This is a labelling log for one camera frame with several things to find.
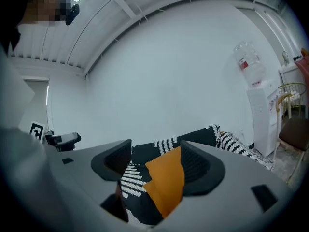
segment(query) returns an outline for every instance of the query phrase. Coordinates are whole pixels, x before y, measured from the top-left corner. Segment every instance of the orange cloth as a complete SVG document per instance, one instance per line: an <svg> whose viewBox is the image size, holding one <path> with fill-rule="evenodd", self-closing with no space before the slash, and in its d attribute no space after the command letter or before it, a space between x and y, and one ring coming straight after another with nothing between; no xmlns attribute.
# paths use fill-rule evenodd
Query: orange cloth
<svg viewBox="0 0 309 232"><path fill-rule="evenodd" d="M143 187L163 218L182 200L184 171L180 160L181 149L177 147L145 164L152 180Z"/></svg>

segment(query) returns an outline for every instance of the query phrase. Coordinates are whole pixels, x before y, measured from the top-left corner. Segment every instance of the white wall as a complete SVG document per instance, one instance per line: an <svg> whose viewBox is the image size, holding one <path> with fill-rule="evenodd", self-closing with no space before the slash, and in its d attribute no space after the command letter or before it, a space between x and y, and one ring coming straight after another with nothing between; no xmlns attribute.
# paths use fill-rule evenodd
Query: white wall
<svg viewBox="0 0 309 232"><path fill-rule="evenodd" d="M278 85L280 63L261 31L221 1L169 9L122 37L87 76L96 144L133 144L179 136L218 124L253 143L247 84L232 57L253 41Z"/></svg>
<svg viewBox="0 0 309 232"><path fill-rule="evenodd" d="M93 125L88 112L86 80L67 72L52 69L17 68L21 76L49 79L47 104L48 125L55 134L77 132L82 140L76 149L94 146Z"/></svg>

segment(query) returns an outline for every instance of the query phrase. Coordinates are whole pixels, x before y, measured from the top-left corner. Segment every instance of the black fabric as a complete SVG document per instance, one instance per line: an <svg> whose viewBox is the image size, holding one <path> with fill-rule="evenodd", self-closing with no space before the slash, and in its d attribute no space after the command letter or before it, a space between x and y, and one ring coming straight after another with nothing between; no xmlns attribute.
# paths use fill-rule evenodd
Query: black fabric
<svg viewBox="0 0 309 232"><path fill-rule="evenodd" d="M63 164L68 164L70 162L73 162L73 160L71 158L64 158L62 159Z"/></svg>
<svg viewBox="0 0 309 232"><path fill-rule="evenodd" d="M181 141L181 165L185 179L183 196L210 193L225 176L225 167L220 159L186 141Z"/></svg>
<svg viewBox="0 0 309 232"><path fill-rule="evenodd" d="M219 127L209 126L208 128L203 128L182 136L177 137L177 142L174 142L172 139L170 140L172 142L173 148L176 148L180 145L181 140L186 140L190 142L195 142L199 144L204 145L210 145L216 147L216 139L217 136L214 132L214 130L219 130ZM165 141L166 146L168 149L165 149L163 146ZM167 150L172 150L169 147L169 144L167 140L159 141L158 144L162 144L161 147L163 148L164 153L166 153ZM132 162L134 164L145 164L149 161L152 161L153 159L161 156L159 145L155 147L155 142L144 144L144 145L138 145L132 147Z"/></svg>
<svg viewBox="0 0 309 232"><path fill-rule="evenodd" d="M91 168L102 179L118 181L131 161L131 140L104 151L91 160Z"/></svg>
<svg viewBox="0 0 309 232"><path fill-rule="evenodd" d="M149 182L151 177L148 169L145 165L136 165L134 168L137 169L140 176L140 181ZM133 216L135 216L141 223L148 225L157 225L163 220L161 213L158 211L155 203L150 198L147 192L141 192L141 195L129 195L128 198L124 199L126 209L128 209Z"/></svg>

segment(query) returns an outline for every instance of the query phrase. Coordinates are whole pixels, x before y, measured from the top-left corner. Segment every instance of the floor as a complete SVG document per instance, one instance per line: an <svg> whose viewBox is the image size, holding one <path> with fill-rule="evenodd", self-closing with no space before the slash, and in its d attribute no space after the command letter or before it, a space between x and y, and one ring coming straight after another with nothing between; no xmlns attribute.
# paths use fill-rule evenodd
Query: floor
<svg viewBox="0 0 309 232"><path fill-rule="evenodd" d="M292 109L292 117L299 116L298 109ZM305 117L305 111L301 111L301 117ZM288 116L283 119L283 124L288 120ZM279 145L276 154L276 162L273 168L273 173L275 173L280 179L286 181L292 174L297 162L300 158L301 152L293 149L286 149L282 145ZM273 158L273 153L266 157L266 159L271 160ZM298 171L294 174L290 181L290 187L297 190L308 170L309 166L309 151L304 155L304 159L301 162Z"/></svg>

